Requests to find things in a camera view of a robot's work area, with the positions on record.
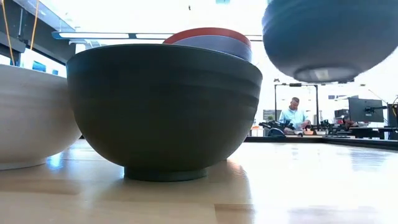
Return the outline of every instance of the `beige bowl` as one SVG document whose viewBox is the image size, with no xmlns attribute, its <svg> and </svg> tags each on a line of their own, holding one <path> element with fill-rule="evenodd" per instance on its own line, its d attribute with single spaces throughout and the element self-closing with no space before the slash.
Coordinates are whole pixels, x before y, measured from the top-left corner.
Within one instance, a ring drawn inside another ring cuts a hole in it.
<svg viewBox="0 0 398 224">
<path fill-rule="evenodd" d="M 80 136 L 66 78 L 0 65 L 0 170 L 43 164 Z"/>
</svg>

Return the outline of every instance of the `red bowl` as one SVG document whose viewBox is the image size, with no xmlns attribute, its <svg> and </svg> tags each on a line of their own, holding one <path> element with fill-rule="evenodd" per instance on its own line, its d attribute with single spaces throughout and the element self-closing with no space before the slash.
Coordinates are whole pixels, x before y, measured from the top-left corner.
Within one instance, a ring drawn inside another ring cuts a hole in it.
<svg viewBox="0 0 398 224">
<path fill-rule="evenodd" d="M 185 30 L 166 39 L 163 44 L 176 44 L 216 50 L 252 60 L 251 42 L 239 32 L 215 27 Z"/>
</svg>

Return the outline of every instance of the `computer monitor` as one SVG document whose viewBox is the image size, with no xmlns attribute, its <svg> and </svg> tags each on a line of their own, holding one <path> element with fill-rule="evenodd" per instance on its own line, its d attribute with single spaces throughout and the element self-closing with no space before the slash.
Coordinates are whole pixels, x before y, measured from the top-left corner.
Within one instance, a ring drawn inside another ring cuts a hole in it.
<svg viewBox="0 0 398 224">
<path fill-rule="evenodd" d="M 349 118 L 356 122 L 384 122 L 381 100 L 348 98 Z"/>
</svg>

